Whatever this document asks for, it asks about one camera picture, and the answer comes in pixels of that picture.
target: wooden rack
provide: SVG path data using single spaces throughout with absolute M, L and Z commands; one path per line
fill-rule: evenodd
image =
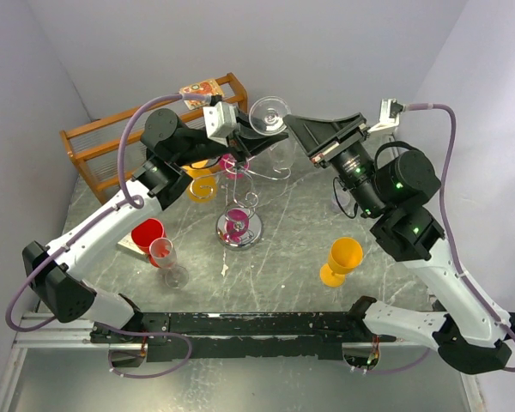
M 215 80 L 225 93 L 225 101 L 236 103 L 240 110 L 247 112 L 248 96 L 236 76 L 233 73 L 227 73 Z M 203 125 L 203 109 L 187 112 L 185 103 L 167 101 L 153 106 L 146 114 L 166 105 L 172 105 L 170 108 L 190 127 Z M 118 150 L 119 137 L 124 125 L 138 108 L 134 107 L 108 118 L 59 132 L 70 161 L 101 203 L 105 203 L 117 191 L 118 174 L 114 152 Z M 128 137 L 126 156 L 129 156 L 131 161 L 126 162 L 126 169 L 129 170 L 126 171 L 124 179 L 129 179 L 131 174 L 144 162 L 144 147 L 139 140 L 145 118 L 142 117 L 142 121 L 136 123 L 134 131 Z

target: gray tabletop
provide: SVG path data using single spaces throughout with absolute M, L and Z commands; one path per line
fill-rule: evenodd
M 373 154 L 381 143 L 368 141 L 365 147 Z M 266 153 L 252 160 L 251 169 L 274 174 Z M 189 272 L 182 289 L 169 288 L 155 267 L 116 248 L 104 252 L 86 278 L 127 295 L 145 312 L 341 311 L 362 295 L 403 308 L 430 309 L 425 285 L 374 241 L 369 232 L 373 221 L 350 220 L 332 211 L 334 176 L 333 170 L 314 168 L 297 148 L 289 179 L 255 177 L 256 212 L 264 235 L 245 251 L 227 250 L 217 239 L 215 223 L 226 204 L 221 190 L 207 203 L 195 203 L 184 194 L 157 216 L 179 264 Z M 99 206 L 78 179 L 64 229 L 72 229 Z M 365 256 L 341 287 L 328 288 L 318 273 L 340 237 L 358 240 Z

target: wooden drying rack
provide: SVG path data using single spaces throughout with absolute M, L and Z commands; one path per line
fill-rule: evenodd
M 234 96 L 229 97 L 225 99 L 228 103 L 236 103 L 239 106 L 239 109 L 243 112 L 248 111 L 248 96 L 246 94 L 246 90 L 242 86 L 242 84 L 239 82 L 239 80 L 236 78 L 236 76 L 233 73 L 227 73 L 223 77 L 219 77 L 215 79 L 219 85 L 228 84 L 230 88 L 233 90 Z M 149 110 L 153 110 L 157 107 L 169 105 L 170 103 L 173 103 L 175 100 L 166 101 L 163 103 L 159 103 L 156 106 L 151 107 Z M 92 148 L 87 148 L 84 150 L 80 150 L 78 152 L 75 151 L 71 139 L 74 139 L 76 137 L 83 136 L 89 132 L 107 127 L 111 124 L 115 124 L 117 122 L 120 122 L 122 120 L 126 120 L 127 118 L 130 118 L 138 109 L 139 107 L 134 107 L 130 110 L 126 110 L 125 112 L 121 112 L 118 114 L 115 114 L 113 116 L 110 116 L 108 118 L 103 118 L 100 120 L 96 120 L 92 123 L 85 124 L 80 127 L 76 127 L 72 130 L 61 130 L 59 132 L 59 135 L 61 136 L 61 140 L 63 140 L 63 144 L 67 150 L 67 154 L 69 155 L 70 161 L 72 161 L 73 165 L 75 165 L 76 170 L 80 173 L 80 175 L 84 178 L 86 183 L 88 184 L 89 188 L 92 190 L 92 192 L 95 194 L 95 196 L 99 199 L 101 203 L 105 203 L 108 199 L 106 197 L 105 190 L 111 186 L 118 185 L 118 175 L 99 181 L 97 176 L 95 176 L 92 171 L 90 170 L 90 167 L 88 166 L 88 161 L 91 159 L 95 159 L 99 156 L 105 155 L 107 153 L 110 153 L 114 150 L 118 149 L 118 145 L 120 143 L 120 138 L 113 139 L 110 142 L 105 142 L 99 145 L 96 145 Z M 190 122 L 192 120 L 196 120 L 198 118 L 201 118 L 203 116 L 203 109 L 196 109 L 190 112 L 186 112 L 183 114 L 179 114 L 179 117 L 184 123 Z M 135 131 L 130 134 L 128 137 L 128 145 L 139 142 L 141 139 L 142 130 Z M 126 172 L 126 175 L 124 178 L 127 180 L 131 177 L 132 173 L 135 172 L 135 170 L 130 170 Z

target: white wall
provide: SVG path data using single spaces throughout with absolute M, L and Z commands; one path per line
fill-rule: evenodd
M 28 0 L 90 115 L 232 71 L 251 100 L 377 119 L 410 99 L 466 0 Z
M 60 233 L 76 178 L 58 131 L 87 120 L 28 5 L 0 0 L 0 378 L 14 336 L 3 316 L 25 276 L 21 249 Z M 16 316 L 34 301 L 27 293 Z
M 446 200 L 457 245 L 481 285 L 515 311 L 515 0 L 468 2 L 415 101 L 456 111 Z M 448 133 L 443 112 L 415 112 L 399 138 L 423 148 L 440 173 Z M 437 200 L 430 204 L 439 215 Z M 481 382 L 490 412 L 515 410 L 515 374 Z

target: orange cup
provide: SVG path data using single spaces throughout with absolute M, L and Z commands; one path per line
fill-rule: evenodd
M 355 239 L 340 238 L 330 248 L 328 263 L 320 269 L 320 279 L 326 286 L 337 288 L 345 282 L 345 276 L 359 266 L 364 254 Z
M 199 161 L 198 163 L 193 163 L 191 166 L 195 167 L 195 169 L 183 166 L 187 174 L 193 178 L 191 184 L 185 190 L 187 196 L 193 202 L 209 202 L 217 195 L 215 178 L 211 174 L 210 169 L 202 169 L 202 167 L 206 166 L 207 162 L 208 161 Z

